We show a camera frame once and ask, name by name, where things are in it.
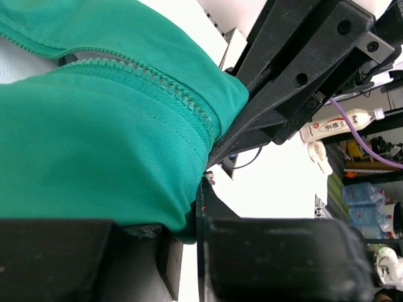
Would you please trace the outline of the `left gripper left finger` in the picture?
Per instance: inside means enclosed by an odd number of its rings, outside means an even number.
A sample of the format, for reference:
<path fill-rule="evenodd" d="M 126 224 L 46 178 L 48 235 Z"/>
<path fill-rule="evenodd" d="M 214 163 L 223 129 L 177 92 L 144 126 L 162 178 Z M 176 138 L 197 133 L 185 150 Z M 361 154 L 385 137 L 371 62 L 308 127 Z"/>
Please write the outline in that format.
<path fill-rule="evenodd" d="M 1 220 L 2 301 L 176 301 L 183 246 L 161 225 Z"/>

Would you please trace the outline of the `green zip jacket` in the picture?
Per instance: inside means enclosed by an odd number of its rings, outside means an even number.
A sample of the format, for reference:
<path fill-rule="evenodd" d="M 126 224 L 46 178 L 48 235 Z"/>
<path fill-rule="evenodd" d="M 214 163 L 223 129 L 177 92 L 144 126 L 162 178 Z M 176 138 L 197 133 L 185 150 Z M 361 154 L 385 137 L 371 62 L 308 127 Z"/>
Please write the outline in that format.
<path fill-rule="evenodd" d="M 1 35 L 90 57 L 1 86 L 1 216 L 162 224 L 196 240 L 213 144 L 249 93 L 138 1 L 2 1 Z"/>

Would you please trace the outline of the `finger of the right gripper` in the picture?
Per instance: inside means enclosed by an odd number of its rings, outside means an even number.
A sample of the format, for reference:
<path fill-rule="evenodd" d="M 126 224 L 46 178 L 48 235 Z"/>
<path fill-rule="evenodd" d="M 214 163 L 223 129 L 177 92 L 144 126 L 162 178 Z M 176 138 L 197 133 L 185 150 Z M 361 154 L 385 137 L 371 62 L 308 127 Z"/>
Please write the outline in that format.
<path fill-rule="evenodd" d="M 321 106 L 315 92 L 374 22 L 352 1 L 267 1 L 229 70 L 249 100 L 213 146 L 209 165 L 290 138 Z"/>
<path fill-rule="evenodd" d="M 309 40 L 326 23 L 338 1 L 267 1 L 247 47 L 236 65 L 236 77 L 245 85 L 267 83 L 269 69 L 275 78 L 297 58 Z"/>

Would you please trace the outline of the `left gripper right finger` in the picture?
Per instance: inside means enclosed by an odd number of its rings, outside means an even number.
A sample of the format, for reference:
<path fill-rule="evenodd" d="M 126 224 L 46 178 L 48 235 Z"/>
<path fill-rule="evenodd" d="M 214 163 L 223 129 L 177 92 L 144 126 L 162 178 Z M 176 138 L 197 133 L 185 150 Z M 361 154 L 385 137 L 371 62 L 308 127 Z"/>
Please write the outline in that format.
<path fill-rule="evenodd" d="M 241 218 L 203 178 L 196 195 L 201 301 L 371 301 L 372 270 L 344 222 Z"/>

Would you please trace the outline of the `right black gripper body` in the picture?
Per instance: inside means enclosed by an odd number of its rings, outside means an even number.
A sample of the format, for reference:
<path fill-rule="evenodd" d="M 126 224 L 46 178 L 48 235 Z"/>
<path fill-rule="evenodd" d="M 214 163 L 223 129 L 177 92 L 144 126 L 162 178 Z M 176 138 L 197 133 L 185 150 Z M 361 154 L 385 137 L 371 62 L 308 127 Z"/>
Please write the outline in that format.
<path fill-rule="evenodd" d="M 317 92 L 334 94 L 361 67 L 365 60 L 379 55 L 385 60 L 393 51 L 387 42 L 376 39 L 373 52 L 362 51 L 357 63 L 358 45 L 373 32 L 375 18 L 352 1 L 338 1 L 326 23 L 309 40 L 279 76 L 269 69 L 268 82 L 246 85 L 250 104 L 318 103 Z"/>

